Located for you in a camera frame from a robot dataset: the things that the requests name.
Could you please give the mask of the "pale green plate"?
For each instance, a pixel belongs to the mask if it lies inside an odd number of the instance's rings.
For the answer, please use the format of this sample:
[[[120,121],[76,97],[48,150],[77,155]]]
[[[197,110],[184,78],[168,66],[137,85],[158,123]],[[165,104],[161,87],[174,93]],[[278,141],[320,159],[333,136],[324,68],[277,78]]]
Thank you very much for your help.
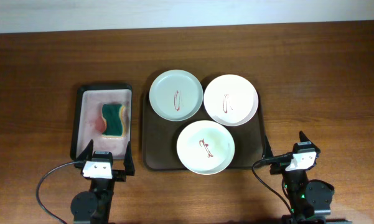
[[[199,80],[185,70],[160,74],[149,89],[149,102],[157,115],[169,121],[191,118],[203,102]]]

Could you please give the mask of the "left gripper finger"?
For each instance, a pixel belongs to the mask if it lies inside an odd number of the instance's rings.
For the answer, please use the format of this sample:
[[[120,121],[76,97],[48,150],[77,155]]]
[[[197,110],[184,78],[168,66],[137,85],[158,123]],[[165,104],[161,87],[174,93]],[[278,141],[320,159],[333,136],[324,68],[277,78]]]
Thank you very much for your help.
[[[126,152],[124,155],[124,162],[123,162],[124,168],[125,168],[125,174],[128,176],[134,176],[135,175],[135,167],[131,152],[131,142],[128,142]]]
[[[76,160],[77,161],[90,161],[93,155],[93,145],[94,145],[94,140],[91,139],[90,142],[87,144],[86,148],[79,154]]]

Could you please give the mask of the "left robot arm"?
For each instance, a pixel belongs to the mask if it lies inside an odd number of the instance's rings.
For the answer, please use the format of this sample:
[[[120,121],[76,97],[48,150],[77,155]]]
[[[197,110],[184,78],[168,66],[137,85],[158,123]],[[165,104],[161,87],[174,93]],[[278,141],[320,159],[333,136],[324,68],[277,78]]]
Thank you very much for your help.
[[[91,182],[90,189],[77,194],[70,206],[74,223],[108,223],[115,183],[126,182],[135,174],[131,145],[127,144],[123,170],[113,169],[113,155],[109,151],[94,151],[90,141],[75,159],[76,168]]]

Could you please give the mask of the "cream white plate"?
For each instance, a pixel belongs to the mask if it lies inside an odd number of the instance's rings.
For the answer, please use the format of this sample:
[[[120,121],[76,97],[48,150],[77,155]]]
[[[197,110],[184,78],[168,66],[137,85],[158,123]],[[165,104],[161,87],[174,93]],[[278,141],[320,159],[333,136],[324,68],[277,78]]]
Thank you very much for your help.
[[[230,132],[214,121],[201,120],[186,126],[177,138],[177,155],[190,171],[213,175],[225,170],[235,155]]]

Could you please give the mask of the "green and yellow sponge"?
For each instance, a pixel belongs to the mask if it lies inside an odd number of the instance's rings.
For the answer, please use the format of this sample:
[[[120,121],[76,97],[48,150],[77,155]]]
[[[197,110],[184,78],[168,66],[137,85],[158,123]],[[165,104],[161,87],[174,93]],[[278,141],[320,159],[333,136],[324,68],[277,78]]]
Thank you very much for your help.
[[[124,110],[122,104],[104,104],[102,107],[102,118],[105,124],[104,136],[120,138],[125,134]]]

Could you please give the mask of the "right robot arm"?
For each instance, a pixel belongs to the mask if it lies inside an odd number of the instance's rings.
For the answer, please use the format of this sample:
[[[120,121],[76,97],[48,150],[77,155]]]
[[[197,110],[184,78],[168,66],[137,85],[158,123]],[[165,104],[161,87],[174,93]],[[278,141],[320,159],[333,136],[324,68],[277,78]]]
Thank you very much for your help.
[[[281,218],[287,224],[343,224],[346,219],[328,219],[334,196],[334,186],[323,180],[308,179],[307,171],[315,167],[320,149],[299,132],[299,142],[292,151],[280,156],[264,158],[260,164],[270,166],[271,175],[282,175],[282,188],[291,214]]]

